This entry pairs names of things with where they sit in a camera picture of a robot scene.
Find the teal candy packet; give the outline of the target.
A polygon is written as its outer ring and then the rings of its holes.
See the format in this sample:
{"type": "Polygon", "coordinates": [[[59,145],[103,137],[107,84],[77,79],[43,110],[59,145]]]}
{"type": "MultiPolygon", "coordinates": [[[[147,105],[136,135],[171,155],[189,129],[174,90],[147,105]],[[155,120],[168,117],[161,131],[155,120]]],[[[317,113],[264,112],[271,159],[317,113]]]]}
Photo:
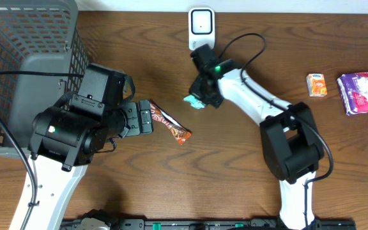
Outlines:
{"type": "Polygon", "coordinates": [[[188,102],[195,109],[203,109],[206,107],[202,101],[198,100],[194,95],[188,95],[183,99],[184,102],[188,102]]]}

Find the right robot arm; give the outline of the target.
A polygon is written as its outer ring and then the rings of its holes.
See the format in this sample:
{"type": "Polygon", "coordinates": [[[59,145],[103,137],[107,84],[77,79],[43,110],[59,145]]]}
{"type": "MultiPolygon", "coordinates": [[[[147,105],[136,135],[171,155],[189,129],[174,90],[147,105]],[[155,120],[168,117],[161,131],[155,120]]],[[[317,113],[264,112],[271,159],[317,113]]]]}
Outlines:
{"type": "Polygon", "coordinates": [[[308,181],[324,156],[309,107],[277,98],[239,63],[221,60],[209,45],[196,48],[190,57],[198,71],[190,95],[214,107],[228,100],[259,126],[264,161],[280,184],[279,217],[288,229],[308,228],[314,221],[308,181]]]}

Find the purple snack packet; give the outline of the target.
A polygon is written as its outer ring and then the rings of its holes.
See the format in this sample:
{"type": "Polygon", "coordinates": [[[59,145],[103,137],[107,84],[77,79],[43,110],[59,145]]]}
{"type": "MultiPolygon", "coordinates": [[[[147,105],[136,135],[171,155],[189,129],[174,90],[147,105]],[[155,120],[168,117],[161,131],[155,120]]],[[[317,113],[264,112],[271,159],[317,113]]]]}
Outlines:
{"type": "Polygon", "coordinates": [[[368,113],[368,72],[343,74],[337,84],[348,116],[368,113]]]}

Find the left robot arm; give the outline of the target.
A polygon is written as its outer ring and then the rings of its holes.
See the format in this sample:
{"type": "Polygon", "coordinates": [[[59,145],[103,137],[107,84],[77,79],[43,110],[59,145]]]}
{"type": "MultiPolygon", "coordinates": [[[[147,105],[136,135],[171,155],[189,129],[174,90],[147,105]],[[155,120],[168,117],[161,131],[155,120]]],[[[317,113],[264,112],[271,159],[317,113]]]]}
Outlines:
{"type": "Polygon", "coordinates": [[[31,172],[10,229],[59,229],[94,155],[116,139],[152,133],[150,109],[149,100],[130,102],[101,121],[59,107],[39,113],[28,145],[31,172]]]}

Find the red orange snack bar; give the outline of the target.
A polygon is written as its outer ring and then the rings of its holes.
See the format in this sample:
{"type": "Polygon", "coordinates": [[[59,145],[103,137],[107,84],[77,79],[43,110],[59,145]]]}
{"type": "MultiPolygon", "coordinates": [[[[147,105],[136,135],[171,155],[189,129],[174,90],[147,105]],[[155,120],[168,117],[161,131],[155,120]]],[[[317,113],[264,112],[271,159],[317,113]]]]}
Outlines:
{"type": "Polygon", "coordinates": [[[150,103],[151,118],[154,121],[163,123],[172,133],[178,144],[182,145],[191,137],[191,132],[181,126],[174,118],[170,117],[155,103],[150,103]]]}

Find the small orange white box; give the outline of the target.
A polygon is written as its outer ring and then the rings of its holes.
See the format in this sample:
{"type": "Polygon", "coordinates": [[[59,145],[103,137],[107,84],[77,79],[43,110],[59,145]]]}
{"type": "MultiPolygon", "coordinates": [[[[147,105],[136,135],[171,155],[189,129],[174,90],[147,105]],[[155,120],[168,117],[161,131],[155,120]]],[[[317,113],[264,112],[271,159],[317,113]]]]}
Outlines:
{"type": "Polygon", "coordinates": [[[327,95],[325,77],[322,73],[310,73],[306,76],[309,96],[322,97],[327,95]]]}

